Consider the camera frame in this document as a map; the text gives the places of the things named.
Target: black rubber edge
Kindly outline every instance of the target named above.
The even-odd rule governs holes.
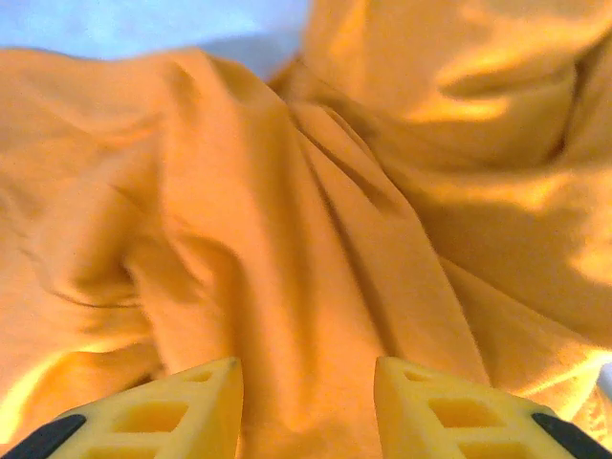
[[[72,414],[38,428],[2,459],[47,459],[87,421],[82,414]]]
[[[612,459],[610,451],[572,423],[544,413],[534,413],[532,418],[576,459]]]

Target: orange cloth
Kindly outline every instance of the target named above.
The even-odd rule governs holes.
[[[380,355],[609,441],[611,27],[319,0],[276,92],[197,50],[0,53],[0,443],[238,356],[241,457],[378,458]]]

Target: light blue surface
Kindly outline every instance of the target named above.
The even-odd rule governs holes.
[[[197,45],[266,77],[293,54],[310,0],[0,0],[0,47],[117,59]],[[601,376],[612,397],[612,364]]]

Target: yellow plastic part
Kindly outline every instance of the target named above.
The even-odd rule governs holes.
[[[374,383],[384,459],[574,459],[531,418],[548,407],[396,358]]]
[[[231,459],[242,402],[240,361],[214,361],[64,413],[87,422],[50,459]]]

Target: orange fabric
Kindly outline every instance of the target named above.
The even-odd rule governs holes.
[[[197,50],[0,53],[0,442],[230,355],[244,458],[380,457],[380,355],[609,438],[611,24],[320,0],[278,94]]]

